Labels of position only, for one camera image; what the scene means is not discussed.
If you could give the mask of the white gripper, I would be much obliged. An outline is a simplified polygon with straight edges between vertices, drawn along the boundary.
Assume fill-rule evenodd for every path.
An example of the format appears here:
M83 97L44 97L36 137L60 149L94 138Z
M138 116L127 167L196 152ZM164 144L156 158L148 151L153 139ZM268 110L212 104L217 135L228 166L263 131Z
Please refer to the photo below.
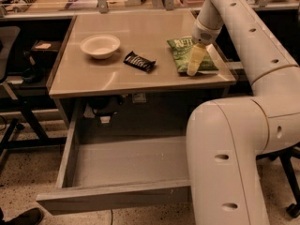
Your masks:
M215 42L221 29L210 29L196 20L193 24L191 38L195 44L189 55L187 63L187 75L194 76L206 55L205 46Z

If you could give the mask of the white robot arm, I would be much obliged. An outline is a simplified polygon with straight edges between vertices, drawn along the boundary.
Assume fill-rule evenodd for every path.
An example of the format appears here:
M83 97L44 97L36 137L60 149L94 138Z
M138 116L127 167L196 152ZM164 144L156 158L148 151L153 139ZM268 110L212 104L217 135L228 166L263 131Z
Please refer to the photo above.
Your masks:
M205 0L193 38L227 28L253 94L204 102L187 123L197 225L269 225L256 157L299 141L300 67L247 0Z

